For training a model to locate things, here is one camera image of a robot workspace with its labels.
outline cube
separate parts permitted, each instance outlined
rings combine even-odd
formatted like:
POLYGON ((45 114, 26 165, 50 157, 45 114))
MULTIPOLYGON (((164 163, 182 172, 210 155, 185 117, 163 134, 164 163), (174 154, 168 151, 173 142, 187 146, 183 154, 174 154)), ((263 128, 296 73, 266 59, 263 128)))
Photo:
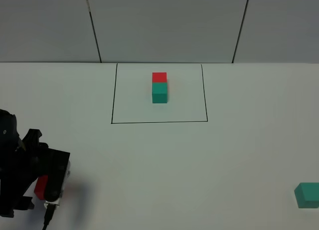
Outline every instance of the cube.
POLYGON ((152 74, 152 83, 167 83, 167 73, 154 72, 152 74))
POLYGON ((295 196, 300 209, 319 207, 319 183, 300 183, 295 189, 295 196))
POLYGON ((154 104, 167 103, 167 83, 152 83, 152 100, 154 104))

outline green block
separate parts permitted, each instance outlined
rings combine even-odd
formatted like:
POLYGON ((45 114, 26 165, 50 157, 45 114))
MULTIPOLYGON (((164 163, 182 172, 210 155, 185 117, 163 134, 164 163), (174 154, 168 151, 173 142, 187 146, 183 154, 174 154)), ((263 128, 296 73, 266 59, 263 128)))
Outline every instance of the green block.
POLYGON ((152 83, 153 103, 167 103, 167 83, 152 83))
POLYGON ((319 183, 300 183, 295 195, 300 209, 319 208, 319 183))

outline red cube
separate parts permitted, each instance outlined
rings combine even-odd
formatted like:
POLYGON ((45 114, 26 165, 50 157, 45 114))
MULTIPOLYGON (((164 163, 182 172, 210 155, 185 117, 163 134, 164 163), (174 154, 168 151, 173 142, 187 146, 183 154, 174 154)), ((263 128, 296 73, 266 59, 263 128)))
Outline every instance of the red cube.
POLYGON ((166 72, 153 72, 152 83, 167 83, 166 72))

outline cable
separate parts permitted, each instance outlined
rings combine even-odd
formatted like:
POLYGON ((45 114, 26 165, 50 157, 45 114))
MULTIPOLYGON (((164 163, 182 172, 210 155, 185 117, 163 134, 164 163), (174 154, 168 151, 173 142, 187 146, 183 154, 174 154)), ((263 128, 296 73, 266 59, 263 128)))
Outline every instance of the cable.
POLYGON ((46 208, 46 212, 45 212, 45 216, 44 216, 44 226, 42 230, 46 230, 46 228, 48 227, 54 211, 55 211, 56 205, 54 204, 48 204, 47 208, 46 208))

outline black line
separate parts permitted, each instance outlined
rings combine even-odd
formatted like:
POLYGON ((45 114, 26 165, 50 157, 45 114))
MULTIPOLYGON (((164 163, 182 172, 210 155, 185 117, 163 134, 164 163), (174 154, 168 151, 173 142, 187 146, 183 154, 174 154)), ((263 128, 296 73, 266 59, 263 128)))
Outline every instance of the black line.
POLYGON ((112 108, 112 120, 111 124, 113 124, 113 114, 114 114, 114 102, 115 102, 115 90, 116 90, 116 76, 118 75, 118 64, 116 64, 115 70, 115 83, 114 83, 114 96, 113 96, 113 108, 112 108))
POLYGON ((205 110, 206 110, 206 119, 208 121, 208 115, 207 115, 207 106, 206 106, 206 96, 205 96, 205 85, 204 85, 204 73, 203 73, 203 65, 201 64, 201 76, 203 78, 203 90, 204 90, 204 100, 205 100, 205 110))
POLYGON ((239 33, 238 33, 238 38, 237 38, 237 43, 236 43, 236 47, 235 47, 232 63, 234 63, 234 60, 235 60, 235 55, 236 55, 236 52, 237 52, 241 31, 242 31, 243 24, 244 24, 245 17, 246 17, 246 11, 247 11, 248 2, 249 2, 249 0, 246 1, 246 6, 245 6, 244 14, 243 14, 243 19, 241 20, 241 25, 240 25, 240 29, 239 29, 239 33))
POLYGON ((156 124, 156 123, 200 123, 200 122, 208 122, 208 121, 199 120, 199 121, 126 122, 126 123, 111 123, 111 124, 156 124))
POLYGON ((99 49, 99 45, 98 45, 98 39, 96 38, 95 28, 94 28, 94 24, 93 24, 92 15, 91 15, 91 7, 90 7, 90 4, 89 4, 89 3, 87 3, 87 4, 89 5, 89 9, 90 9, 89 14, 90 14, 91 24, 92 24, 92 28, 93 28, 93 33, 94 33, 96 48, 98 49, 98 54, 99 54, 99 58, 100 58, 100 63, 102 63, 101 54, 100 54, 100 49, 99 49))

